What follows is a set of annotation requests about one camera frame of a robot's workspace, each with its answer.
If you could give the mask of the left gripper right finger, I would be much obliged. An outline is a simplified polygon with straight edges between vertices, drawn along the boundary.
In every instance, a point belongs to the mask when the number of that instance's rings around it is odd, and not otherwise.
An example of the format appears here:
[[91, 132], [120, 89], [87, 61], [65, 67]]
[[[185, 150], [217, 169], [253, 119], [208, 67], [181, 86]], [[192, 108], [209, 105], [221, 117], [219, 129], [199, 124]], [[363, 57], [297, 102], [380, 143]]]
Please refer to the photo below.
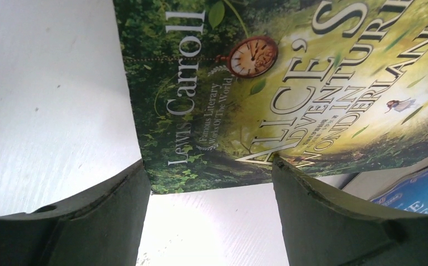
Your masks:
[[352, 196], [279, 156], [272, 181], [290, 265], [428, 265], [427, 214]]

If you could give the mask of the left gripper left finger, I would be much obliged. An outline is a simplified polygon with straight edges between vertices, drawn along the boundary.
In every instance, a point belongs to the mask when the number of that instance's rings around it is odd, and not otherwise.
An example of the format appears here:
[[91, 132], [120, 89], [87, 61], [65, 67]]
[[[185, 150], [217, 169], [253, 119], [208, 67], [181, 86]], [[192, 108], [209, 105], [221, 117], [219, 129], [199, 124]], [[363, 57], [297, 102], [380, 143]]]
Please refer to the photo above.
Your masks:
[[135, 265], [150, 192], [138, 161], [32, 213], [0, 216], [0, 265]]

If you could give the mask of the blue Jane Eyre book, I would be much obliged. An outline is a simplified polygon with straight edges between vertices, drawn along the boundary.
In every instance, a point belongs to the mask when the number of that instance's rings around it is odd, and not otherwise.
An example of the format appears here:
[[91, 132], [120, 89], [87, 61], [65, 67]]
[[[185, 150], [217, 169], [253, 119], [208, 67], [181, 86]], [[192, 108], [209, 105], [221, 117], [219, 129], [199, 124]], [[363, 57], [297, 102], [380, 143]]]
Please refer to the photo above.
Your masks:
[[343, 191], [382, 206], [428, 214], [428, 157], [408, 167], [361, 172]]

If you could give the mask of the Alice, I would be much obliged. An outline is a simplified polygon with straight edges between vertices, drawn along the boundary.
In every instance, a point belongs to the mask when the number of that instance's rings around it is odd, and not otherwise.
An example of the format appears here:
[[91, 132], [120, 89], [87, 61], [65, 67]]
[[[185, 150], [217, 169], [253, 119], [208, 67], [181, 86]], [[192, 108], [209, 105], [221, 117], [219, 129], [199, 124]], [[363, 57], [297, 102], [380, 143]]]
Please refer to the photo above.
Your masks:
[[157, 194], [428, 157], [428, 1], [114, 1]]

